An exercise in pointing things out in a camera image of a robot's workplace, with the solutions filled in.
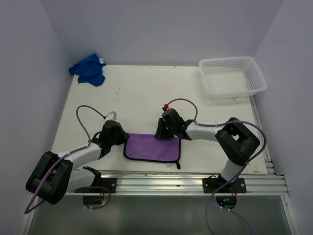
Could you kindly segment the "black purple microfiber towel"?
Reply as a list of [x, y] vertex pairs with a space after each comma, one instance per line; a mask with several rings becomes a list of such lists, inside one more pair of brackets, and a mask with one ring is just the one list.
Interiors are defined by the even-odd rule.
[[181, 140], [177, 137], [161, 140], [152, 134], [131, 133], [124, 144], [123, 155], [132, 161], [175, 164], [181, 169]]

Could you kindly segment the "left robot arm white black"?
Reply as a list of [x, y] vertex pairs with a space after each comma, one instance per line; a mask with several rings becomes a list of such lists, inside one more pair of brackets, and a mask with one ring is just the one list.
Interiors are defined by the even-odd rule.
[[90, 192], [99, 191], [102, 186], [101, 179], [97, 177], [99, 173], [84, 165], [103, 158], [114, 145], [125, 144], [129, 137], [119, 122], [108, 120], [84, 146], [65, 154], [45, 152], [27, 180], [26, 190], [53, 205], [68, 191], [74, 171], [86, 170], [94, 175], [85, 179], [84, 186]]

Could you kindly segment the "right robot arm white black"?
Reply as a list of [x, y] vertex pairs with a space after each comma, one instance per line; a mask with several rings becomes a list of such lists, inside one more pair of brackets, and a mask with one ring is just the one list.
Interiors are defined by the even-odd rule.
[[197, 124], [194, 120], [184, 120], [173, 108], [163, 108], [155, 134], [157, 139], [206, 140], [219, 143], [228, 160], [218, 175], [209, 177], [204, 183], [212, 190], [219, 188], [229, 192], [235, 187], [239, 171], [260, 145], [259, 139], [235, 117], [230, 118], [225, 126]]

